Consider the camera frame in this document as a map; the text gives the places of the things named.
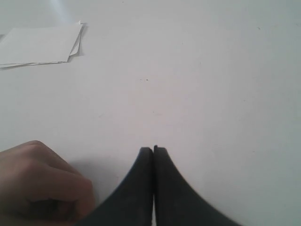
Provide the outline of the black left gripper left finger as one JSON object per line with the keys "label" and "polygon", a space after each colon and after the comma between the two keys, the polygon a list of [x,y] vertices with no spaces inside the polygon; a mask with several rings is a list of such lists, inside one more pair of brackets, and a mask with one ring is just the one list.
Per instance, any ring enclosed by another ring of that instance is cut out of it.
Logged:
{"label": "black left gripper left finger", "polygon": [[142,147],[120,185],[79,226],[151,226],[153,151]]}

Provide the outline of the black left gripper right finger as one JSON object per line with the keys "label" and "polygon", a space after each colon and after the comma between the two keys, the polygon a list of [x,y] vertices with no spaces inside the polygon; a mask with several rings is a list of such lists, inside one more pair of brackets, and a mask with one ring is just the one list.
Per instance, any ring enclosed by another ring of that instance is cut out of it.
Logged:
{"label": "black left gripper right finger", "polygon": [[154,146],[155,214],[158,226],[238,226],[186,182],[167,149]]}

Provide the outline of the person's hand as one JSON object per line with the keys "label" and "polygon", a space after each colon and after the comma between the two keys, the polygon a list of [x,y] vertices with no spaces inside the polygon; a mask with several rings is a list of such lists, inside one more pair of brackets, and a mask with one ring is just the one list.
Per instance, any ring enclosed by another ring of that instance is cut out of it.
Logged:
{"label": "person's hand", "polygon": [[94,209],[91,180],[44,143],[0,153],[2,226],[72,226]]}

